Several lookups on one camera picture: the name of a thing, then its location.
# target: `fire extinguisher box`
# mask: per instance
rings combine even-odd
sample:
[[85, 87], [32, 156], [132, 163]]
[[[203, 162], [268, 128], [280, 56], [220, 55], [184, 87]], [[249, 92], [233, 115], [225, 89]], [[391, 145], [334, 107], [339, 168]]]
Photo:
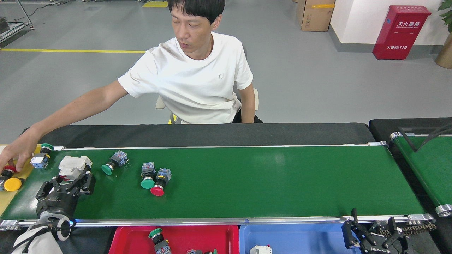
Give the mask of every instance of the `fire extinguisher box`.
[[406, 59], [425, 20], [422, 5], [391, 5], [372, 53], [377, 59]]

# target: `black hair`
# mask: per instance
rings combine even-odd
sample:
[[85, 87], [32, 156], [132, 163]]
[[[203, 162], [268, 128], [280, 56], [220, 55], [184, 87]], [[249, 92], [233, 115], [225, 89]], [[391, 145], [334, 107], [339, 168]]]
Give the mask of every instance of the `black hair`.
[[205, 17], [212, 24], [220, 14], [223, 14], [225, 0], [168, 0], [170, 12], [174, 6], [182, 6], [183, 13]]

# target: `plant pot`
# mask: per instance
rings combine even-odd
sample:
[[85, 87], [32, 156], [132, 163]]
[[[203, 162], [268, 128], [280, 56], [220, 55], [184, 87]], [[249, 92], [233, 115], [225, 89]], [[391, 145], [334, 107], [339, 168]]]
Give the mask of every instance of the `plant pot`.
[[447, 37], [443, 49], [435, 59], [435, 63], [441, 67], [452, 69], [452, 33]]

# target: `man's arm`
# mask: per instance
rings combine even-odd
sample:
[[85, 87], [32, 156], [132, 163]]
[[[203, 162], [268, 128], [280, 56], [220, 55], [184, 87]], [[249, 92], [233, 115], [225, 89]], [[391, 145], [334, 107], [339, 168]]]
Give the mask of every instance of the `man's arm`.
[[13, 163], [12, 158], [14, 157], [19, 157], [16, 169], [22, 170], [25, 161], [36, 149], [41, 137], [57, 128], [105, 111], [125, 95], [127, 95], [127, 91], [116, 80], [109, 85], [89, 91], [44, 120], [33, 124], [26, 132], [3, 149], [0, 154], [0, 172], [3, 171], [3, 167], [8, 162], [10, 165]]
[[247, 88], [239, 90], [242, 100], [242, 123], [253, 123], [255, 113], [255, 98], [253, 83]]

